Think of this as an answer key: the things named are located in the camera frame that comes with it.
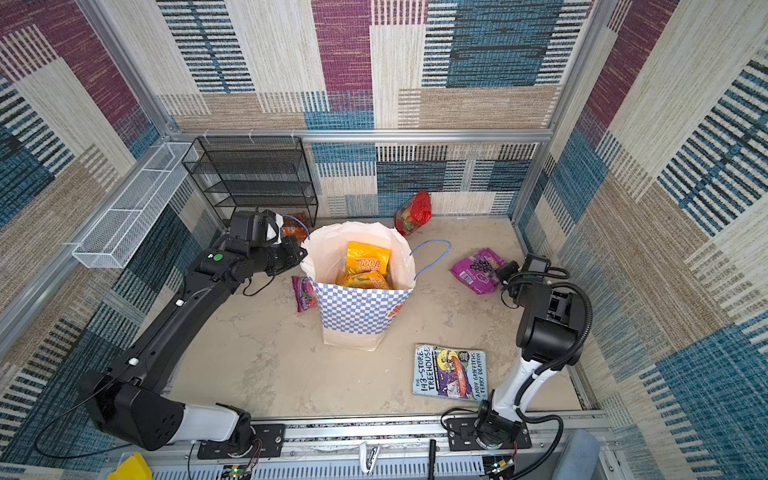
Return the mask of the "purple snack bag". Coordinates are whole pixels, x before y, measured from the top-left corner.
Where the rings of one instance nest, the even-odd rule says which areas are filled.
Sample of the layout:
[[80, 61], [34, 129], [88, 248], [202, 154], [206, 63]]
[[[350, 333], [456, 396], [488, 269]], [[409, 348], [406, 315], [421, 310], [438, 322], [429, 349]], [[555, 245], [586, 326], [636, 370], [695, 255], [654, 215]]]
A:
[[500, 280], [496, 274], [507, 262], [491, 249], [481, 249], [454, 264], [450, 272], [477, 295], [495, 292]]

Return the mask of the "orange snack bag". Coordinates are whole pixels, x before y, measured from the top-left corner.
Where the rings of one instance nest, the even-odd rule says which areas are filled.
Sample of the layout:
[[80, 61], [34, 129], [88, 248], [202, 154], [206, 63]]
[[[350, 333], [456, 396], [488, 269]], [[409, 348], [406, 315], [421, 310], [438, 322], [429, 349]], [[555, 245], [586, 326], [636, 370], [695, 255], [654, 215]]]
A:
[[299, 242], [303, 242], [309, 236], [309, 219], [305, 212], [286, 214], [283, 216], [283, 226], [281, 227], [284, 236], [295, 237]]

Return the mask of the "purple Fox's candy bag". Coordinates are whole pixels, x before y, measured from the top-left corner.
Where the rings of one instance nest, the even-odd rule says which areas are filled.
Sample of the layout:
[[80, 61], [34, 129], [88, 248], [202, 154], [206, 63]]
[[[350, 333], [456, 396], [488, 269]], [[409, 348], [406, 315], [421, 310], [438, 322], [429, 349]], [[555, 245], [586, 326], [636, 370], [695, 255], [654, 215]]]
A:
[[306, 312], [318, 305], [314, 284], [307, 277], [292, 277], [292, 286], [297, 304], [297, 312]]

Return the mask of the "yellow gummy bag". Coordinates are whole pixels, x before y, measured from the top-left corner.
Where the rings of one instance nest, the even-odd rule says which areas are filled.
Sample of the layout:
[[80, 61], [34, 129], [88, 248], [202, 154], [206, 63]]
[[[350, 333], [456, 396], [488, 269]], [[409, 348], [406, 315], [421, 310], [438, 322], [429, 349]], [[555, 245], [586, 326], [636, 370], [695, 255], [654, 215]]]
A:
[[361, 242], [349, 242], [345, 261], [345, 273], [357, 275], [378, 272], [386, 276], [391, 258], [389, 249]]

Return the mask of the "blue checkered paper bag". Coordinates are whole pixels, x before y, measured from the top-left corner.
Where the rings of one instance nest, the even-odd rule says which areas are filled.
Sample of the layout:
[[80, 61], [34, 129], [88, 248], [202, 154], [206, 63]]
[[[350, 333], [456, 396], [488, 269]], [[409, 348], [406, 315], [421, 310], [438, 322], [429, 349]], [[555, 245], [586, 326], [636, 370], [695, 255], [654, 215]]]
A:
[[346, 221], [311, 231], [301, 243], [300, 268], [310, 281], [320, 311], [325, 344], [374, 351], [416, 288], [418, 278], [452, 249], [421, 268], [401, 233], [382, 223]]

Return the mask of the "red candy bag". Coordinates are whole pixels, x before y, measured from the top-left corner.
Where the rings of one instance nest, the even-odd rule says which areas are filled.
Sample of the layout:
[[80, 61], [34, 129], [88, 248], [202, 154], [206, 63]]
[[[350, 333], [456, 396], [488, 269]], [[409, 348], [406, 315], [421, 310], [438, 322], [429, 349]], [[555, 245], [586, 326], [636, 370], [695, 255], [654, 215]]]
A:
[[408, 237], [431, 219], [431, 197], [428, 192], [420, 191], [396, 211], [394, 225], [401, 235]]

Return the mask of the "yellow snack bag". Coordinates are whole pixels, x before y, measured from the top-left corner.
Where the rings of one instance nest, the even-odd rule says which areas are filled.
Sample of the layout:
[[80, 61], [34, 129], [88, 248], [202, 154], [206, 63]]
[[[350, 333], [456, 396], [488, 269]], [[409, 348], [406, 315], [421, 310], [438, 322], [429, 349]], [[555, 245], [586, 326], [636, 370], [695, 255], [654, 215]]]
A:
[[337, 276], [336, 284], [353, 289], [391, 290], [391, 286], [386, 277], [379, 271], [368, 271], [355, 274], [340, 273]]

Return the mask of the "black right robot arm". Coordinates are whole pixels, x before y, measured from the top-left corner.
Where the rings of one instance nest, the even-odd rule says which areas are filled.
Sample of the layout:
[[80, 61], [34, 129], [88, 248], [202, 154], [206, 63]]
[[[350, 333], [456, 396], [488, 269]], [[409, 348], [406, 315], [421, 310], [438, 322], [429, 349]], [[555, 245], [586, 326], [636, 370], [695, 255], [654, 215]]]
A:
[[570, 273], [546, 257], [529, 254], [519, 265], [496, 270], [503, 297], [522, 309], [516, 334], [516, 369], [482, 402], [475, 421], [477, 443], [509, 447], [525, 424], [528, 407], [542, 386], [578, 362], [591, 332], [594, 310], [588, 294], [569, 281]]

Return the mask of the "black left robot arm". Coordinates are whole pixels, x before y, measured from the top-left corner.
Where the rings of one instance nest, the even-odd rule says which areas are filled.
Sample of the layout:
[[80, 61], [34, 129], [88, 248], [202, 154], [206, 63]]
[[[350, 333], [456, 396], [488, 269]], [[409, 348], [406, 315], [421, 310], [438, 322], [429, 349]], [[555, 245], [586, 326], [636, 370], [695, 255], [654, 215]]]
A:
[[270, 210], [235, 213], [228, 232], [200, 252], [179, 291], [131, 346], [106, 372], [81, 377], [78, 393], [100, 432], [149, 451], [182, 441], [213, 442], [236, 454], [251, 449], [248, 412], [182, 403], [162, 392], [207, 320], [242, 284], [257, 273], [275, 278], [305, 258], [282, 225]]

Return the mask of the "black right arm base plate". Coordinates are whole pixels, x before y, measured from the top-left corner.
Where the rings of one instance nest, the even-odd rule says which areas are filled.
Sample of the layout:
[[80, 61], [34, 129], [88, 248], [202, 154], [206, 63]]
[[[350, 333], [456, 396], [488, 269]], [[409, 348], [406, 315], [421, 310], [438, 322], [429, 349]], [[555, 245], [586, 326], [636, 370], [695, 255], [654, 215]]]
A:
[[529, 449], [532, 441], [522, 422], [477, 422], [476, 417], [451, 415], [440, 420], [451, 451]]

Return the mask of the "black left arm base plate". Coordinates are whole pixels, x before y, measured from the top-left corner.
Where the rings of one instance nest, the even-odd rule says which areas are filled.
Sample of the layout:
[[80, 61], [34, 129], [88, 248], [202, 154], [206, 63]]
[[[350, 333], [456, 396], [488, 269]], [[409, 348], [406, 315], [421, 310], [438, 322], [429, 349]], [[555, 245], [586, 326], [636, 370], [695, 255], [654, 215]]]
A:
[[252, 424], [244, 447], [224, 442], [202, 442], [195, 456], [197, 460], [278, 458], [282, 453], [285, 431], [285, 424]]

